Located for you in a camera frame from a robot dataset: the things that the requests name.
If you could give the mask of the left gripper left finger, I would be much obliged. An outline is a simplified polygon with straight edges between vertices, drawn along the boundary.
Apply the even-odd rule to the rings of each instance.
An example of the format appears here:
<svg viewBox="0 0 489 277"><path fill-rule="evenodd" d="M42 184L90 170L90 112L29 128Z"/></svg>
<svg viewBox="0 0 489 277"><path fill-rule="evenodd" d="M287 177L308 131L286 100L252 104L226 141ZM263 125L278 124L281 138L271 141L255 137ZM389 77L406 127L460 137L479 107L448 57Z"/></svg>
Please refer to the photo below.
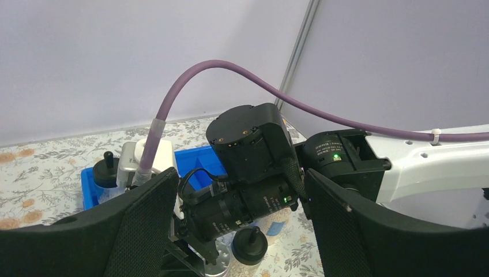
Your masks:
<svg viewBox="0 0 489 277"><path fill-rule="evenodd" d="M1 231L1 275L158 276L178 183L170 168L49 226Z"/></svg>

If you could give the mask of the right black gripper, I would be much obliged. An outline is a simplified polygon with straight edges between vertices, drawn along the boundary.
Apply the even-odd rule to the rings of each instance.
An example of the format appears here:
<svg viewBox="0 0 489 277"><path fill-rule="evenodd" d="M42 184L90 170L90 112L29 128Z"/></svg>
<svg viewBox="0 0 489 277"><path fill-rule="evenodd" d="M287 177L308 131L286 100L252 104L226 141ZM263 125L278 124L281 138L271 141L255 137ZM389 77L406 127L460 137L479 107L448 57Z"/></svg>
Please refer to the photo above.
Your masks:
<svg viewBox="0 0 489 277"><path fill-rule="evenodd" d="M170 240L187 243L207 263L216 263L217 238L298 203L298 194L281 175L253 184L234 182L226 175L210 175L210 184L200 190L193 189L190 178L184 176L178 185L184 218L172 219Z"/></svg>

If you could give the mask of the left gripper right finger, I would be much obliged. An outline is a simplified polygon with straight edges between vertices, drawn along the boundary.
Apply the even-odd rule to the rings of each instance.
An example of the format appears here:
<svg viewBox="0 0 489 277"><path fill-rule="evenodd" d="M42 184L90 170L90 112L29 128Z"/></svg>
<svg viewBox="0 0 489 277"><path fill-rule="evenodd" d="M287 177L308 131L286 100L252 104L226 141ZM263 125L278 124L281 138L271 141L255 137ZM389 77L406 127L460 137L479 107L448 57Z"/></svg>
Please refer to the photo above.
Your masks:
<svg viewBox="0 0 489 277"><path fill-rule="evenodd" d="M415 219L344 189L315 170L304 178L326 276L487 276L488 228Z"/></svg>

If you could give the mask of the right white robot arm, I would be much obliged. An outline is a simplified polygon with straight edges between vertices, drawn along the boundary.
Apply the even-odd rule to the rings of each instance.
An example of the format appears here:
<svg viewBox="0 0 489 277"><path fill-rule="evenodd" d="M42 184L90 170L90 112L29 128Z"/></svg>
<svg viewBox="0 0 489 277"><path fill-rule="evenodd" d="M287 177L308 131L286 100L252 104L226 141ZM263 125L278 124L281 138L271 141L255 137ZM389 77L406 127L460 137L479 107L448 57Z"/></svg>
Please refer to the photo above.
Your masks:
<svg viewBox="0 0 489 277"><path fill-rule="evenodd" d="M207 128L225 173L193 190L178 187L184 218L173 224L211 263L214 242L238 232L234 253L252 265L265 236L251 223L301 205L313 223L326 276L488 274L488 227L453 227L385 207L406 196L488 189L488 141L435 143L388 138L361 129L321 132L294 144L271 103L234 107Z"/></svg>

